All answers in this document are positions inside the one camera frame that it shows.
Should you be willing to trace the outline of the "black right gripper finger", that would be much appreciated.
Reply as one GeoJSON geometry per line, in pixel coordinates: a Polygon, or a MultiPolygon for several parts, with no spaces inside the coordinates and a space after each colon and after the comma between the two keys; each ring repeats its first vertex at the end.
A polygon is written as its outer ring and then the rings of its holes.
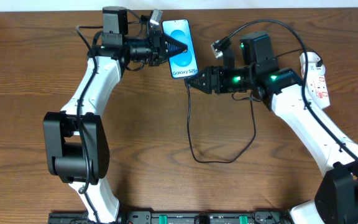
{"type": "Polygon", "coordinates": [[[196,90],[199,90],[205,94],[212,94],[212,88],[209,83],[201,82],[201,83],[195,83],[191,82],[190,86],[195,88],[196,90]]]}
{"type": "Polygon", "coordinates": [[[211,71],[211,67],[206,67],[197,74],[187,78],[187,83],[210,83],[211,71]]]}

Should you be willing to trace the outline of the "blue Galaxy smartphone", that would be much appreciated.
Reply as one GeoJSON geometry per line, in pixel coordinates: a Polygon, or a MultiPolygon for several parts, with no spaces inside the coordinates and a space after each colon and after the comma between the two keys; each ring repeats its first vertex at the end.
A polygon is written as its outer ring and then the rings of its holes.
{"type": "Polygon", "coordinates": [[[187,19],[163,21],[162,29],[168,36],[168,62],[172,78],[195,75],[198,72],[198,64],[189,21],[187,19]]]}

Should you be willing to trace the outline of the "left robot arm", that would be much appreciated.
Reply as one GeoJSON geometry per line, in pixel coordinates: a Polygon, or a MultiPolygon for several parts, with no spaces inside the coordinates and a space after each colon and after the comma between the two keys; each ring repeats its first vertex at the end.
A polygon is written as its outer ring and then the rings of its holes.
{"type": "Polygon", "coordinates": [[[43,120],[48,170],[78,193],[86,211],[53,212],[49,223],[126,222],[106,177],[110,151],[104,110],[131,62],[157,67],[188,48],[163,33],[158,9],[136,17],[140,32],[134,37],[129,35],[130,9],[108,6],[102,12],[103,23],[86,43],[87,68],[81,83],[60,111],[48,112],[43,120]]]}

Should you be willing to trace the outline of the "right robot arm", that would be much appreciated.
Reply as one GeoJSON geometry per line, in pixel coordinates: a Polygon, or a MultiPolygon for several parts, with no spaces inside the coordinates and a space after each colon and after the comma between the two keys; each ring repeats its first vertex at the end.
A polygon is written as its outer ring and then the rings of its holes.
{"type": "Polygon", "coordinates": [[[245,67],[236,68],[229,41],[212,46],[224,63],[208,67],[186,80],[188,87],[207,94],[250,91],[284,120],[317,163],[323,180],[314,199],[289,211],[293,223],[358,223],[358,144],[349,139],[325,114],[329,104],[324,90],[321,58],[301,55],[303,70],[279,68],[270,37],[254,32],[241,38],[245,67]]]}

